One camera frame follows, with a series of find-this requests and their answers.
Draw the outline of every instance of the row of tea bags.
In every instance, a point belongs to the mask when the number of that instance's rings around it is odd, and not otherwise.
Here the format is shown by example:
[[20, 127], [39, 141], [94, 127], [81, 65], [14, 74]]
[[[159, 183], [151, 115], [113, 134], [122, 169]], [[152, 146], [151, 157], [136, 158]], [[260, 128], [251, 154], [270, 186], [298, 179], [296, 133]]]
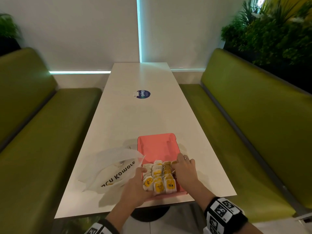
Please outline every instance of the row of tea bags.
[[144, 190], [154, 191], [154, 195], [176, 193], [177, 185], [172, 175], [171, 163], [156, 160], [154, 163], [142, 165], [147, 169], [147, 172], [143, 173]]

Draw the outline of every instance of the green bench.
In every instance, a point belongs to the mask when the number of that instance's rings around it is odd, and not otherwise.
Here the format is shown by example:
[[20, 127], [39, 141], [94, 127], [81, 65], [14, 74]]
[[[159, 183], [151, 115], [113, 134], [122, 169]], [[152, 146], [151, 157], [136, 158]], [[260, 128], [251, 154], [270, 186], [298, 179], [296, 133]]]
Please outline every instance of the green bench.
[[102, 94], [56, 87], [33, 49], [0, 58], [0, 233], [51, 227]]
[[245, 146], [206, 87], [291, 194], [312, 208], [312, 97], [216, 49], [200, 85], [180, 85], [251, 222], [291, 217], [295, 210]]

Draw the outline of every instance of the pink box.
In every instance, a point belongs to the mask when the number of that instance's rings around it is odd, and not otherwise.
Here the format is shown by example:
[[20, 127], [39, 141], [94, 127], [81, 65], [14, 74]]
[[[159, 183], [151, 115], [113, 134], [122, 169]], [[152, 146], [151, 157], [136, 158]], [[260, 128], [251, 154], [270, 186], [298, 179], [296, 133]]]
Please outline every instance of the pink box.
[[[177, 145], [177, 138], [173, 133], [138, 137], [138, 151], [145, 156], [142, 164], [154, 163], [155, 160], [162, 160], [163, 162], [174, 161], [177, 160], [177, 155], [180, 153], [180, 149]], [[158, 195], [150, 200], [187, 194], [177, 180], [176, 184], [177, 193]]]

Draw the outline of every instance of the hand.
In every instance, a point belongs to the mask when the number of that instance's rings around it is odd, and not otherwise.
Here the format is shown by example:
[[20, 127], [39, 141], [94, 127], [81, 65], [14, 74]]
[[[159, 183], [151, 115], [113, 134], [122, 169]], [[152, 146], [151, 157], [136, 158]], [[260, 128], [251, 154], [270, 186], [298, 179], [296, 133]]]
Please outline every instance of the hand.
[[145, 191], [143, 189], [142, 173], [145, 172], [147, 172], [145, 168], [137, 168], [135, 170], [135, 176], [124, 186], [120, 202], [135, 209], [141, 206], [145, 200], [154, 196], [153, 191]]
[[172, 164], [178, 183], [189, 193], [192, 185], [198, 181], [195, 160], [189, 159], [187, 155], [179, 153], [177, 163]]

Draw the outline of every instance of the plastic bag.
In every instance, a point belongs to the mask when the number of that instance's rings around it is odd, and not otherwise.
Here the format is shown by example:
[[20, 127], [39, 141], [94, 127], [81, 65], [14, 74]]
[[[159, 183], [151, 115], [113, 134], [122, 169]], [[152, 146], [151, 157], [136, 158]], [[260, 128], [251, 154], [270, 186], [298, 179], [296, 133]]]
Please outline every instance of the plastic bag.
[[135, 169], [140, 167], [144, 156], [137, 150], [115, 148], [101, 151], [92, 156], [78, 176], [86, 184], [85, 190], [99, 194], [112, 187], [124, 185], [134, 177]]

